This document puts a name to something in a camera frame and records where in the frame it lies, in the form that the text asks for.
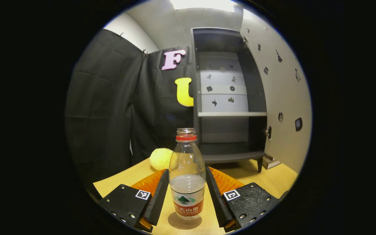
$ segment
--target wooden table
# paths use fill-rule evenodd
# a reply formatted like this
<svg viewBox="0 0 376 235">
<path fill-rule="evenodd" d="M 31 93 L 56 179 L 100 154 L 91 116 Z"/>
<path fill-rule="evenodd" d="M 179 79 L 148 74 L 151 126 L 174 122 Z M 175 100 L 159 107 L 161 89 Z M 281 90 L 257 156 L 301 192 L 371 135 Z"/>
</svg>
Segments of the wooden table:
<svg viewBox="0 0 376 235">
<path fill-rule="evenodd" d="M 284 164 L 277 165 L 269 170 L 262 168 L 262 172 L 258 173 L 256 160 L 245 160 L 229 164 L 214 164 L 211 165 L 211 167 L 236 178 L 244 184 L 255 182 L 276 198 L 279 198 L 285 191 L 289 190 L 297 178 L 297 173 Z M 155 172 L 156 170 L 150 166 L 149 159 L 146 159 L 112 177 L 95 182 L 94 186 L 100 195 L 105 197 L 119 184 L 133 185 Z M 207 184 L 204 194 L 203 212 L 199 219 L 193 221 L 182 220 L 176 215 L 170 186 L 168 186 L 158 226 L 153 226 L 152 234 L 220 235 L 224 233 L 224 229 L 218 227 L 217 217 L 215 216 L 214 206 Z"/>
</svg>

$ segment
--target cabinet leg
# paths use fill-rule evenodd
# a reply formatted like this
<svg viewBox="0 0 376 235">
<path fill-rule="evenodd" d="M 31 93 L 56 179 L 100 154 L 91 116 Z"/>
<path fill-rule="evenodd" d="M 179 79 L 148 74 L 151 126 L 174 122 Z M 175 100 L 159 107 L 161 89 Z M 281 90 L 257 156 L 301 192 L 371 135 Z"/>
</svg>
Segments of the cabinet leg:
<svg viewBox="0 0 376 235">
<path fill-rule="evenodd" d="M 264 161 L 264 158 L 259 158 L 258 159 L 258 173 L 262 171 L 262 163 Z"/>
</svg>

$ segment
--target pink letter f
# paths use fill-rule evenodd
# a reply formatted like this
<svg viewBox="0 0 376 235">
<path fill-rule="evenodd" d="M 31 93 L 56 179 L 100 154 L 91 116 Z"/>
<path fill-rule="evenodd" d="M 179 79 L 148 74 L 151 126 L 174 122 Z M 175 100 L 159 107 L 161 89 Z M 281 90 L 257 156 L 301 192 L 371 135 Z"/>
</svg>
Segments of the pink letter f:
<svg viewBox="0 0 376 235">
<path fill-rule="evenodd" d="M 176 63 L 181 62 L 181 55 L 185 55 L 185 54 L 186 54 L 185 50 L 165 52 L 164 53 L 164 65 L 162 67 L 162 70 L 173 70 L 174 68 L 176 68 L 176 64 L 174 64 L 173 61 L 175 61 Z"/>
</svg>

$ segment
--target yellow tennis ball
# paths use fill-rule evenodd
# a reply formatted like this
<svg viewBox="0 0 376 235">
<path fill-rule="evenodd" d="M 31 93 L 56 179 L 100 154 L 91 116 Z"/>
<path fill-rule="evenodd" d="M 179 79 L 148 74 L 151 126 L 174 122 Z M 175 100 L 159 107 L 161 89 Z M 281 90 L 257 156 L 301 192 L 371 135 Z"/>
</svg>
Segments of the yellow tennis ball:
<svg viewBox="0 0 376 235">
<path fill-rule="evenodd" d="M 166 148 L 155 149 L 149 158 L 150 165 L 158 171 L 168 169 L 172 153 L 172 150 Z"/>
</svg>

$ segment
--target black curtain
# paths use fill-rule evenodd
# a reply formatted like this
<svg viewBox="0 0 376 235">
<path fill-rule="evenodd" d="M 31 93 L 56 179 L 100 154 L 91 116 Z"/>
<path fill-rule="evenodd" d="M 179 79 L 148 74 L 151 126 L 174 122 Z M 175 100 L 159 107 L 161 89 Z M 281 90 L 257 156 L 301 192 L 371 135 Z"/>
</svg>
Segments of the black curtain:
<svg viewBox="0 0 376 235">
<path fill-rule="evenodd" d="M 131 99 L 142 59 L 140 49 L 103 29 L 74 67 L 65 110 L 68 145 L 80 178 L 94 193 L 93 182 L 132 165 Z"/>
<path fill-rule="evenodd" d="M 165 52 L 185 50 L 173 70 L 161 70 Z M 173 47 L 148 54 L 140 69 L 132 104 L 132 163 L 148 158 L 156 148 L 173 150 L 176 129 L 194 127 L 194 108 L 181 105 L 176 98 L 175 80 L 190 77 L 189 95 L 193 96 L 194 69 L 191 47 Z"/>
</svg>

